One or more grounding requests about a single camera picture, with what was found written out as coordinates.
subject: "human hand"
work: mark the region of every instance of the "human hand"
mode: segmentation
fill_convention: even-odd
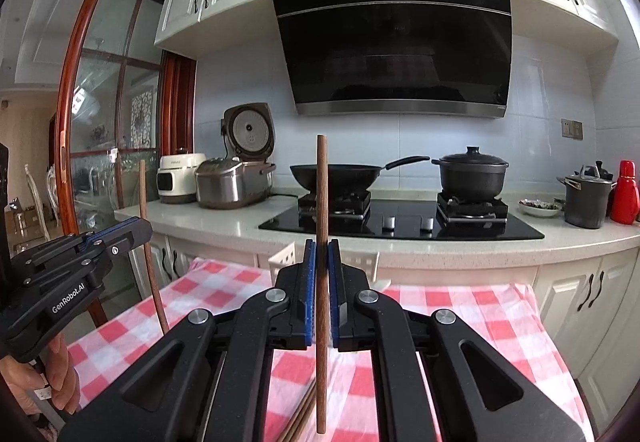
[[[26,393],[26,390],[45,387],[38,372],[29,364],[20,364],[11,356],[7,356],[0,360],[0,374],[27,415],[40,412],[36,403]],[[53,405],[69,413],[76,412],[80,402],[80,382],[62,334],[56,335],[49,342],[46,376],[51,386]]]

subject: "red bottle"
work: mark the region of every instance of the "red bottle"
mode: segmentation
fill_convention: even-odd
[[[620,177],[615,191],[611,219],[625,225],[633,224],[640,213],[640,197],[636,185],[636,165],[631,160],[620,162]]]

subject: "silver rice cooker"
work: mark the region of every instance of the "silver rice cooker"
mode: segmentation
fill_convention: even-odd
[[[236,155],[204,161],[196,170],[198,203],[209,209],[237,209],[269,196],[275,164],[267,162],[275,137],[269,106],[242,104],[225,111],[225,145]]]
[[[207,157],[202,153],[181,153],[160,158],[156,174],[158,195],[162,203],[196,201],[196,169]]]

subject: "wall socket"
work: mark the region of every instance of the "wall socket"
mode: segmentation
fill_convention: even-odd
[[[563,137],[582,140],[582,122],[578,120],[567,120],[565,118],[563,118],[561,122]]]

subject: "checkered tablecloth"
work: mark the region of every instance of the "checkered tablecloth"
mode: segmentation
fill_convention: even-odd
[[[171,326],[194,308],[214,314],[238,308],[271,286],[268,271],[234,263],[197,259],[190,271],[162,290]],[[487,287],[391,286],[385,291],[408,310],[431,314],[449,308],[493,345],[584,430],[593,432],[574,381],[543,329],[528,285]],[[74,343],[69,351],[86,405],[161,337],[151,298],[122,313]],[[302,399],[315,372],[315,351],[274,353],[265,441],[274,441]],[[373,442],[378,440],[369,352],[331,350],[328,373],[328,431],[316,434],[315,414],[300,441]]]

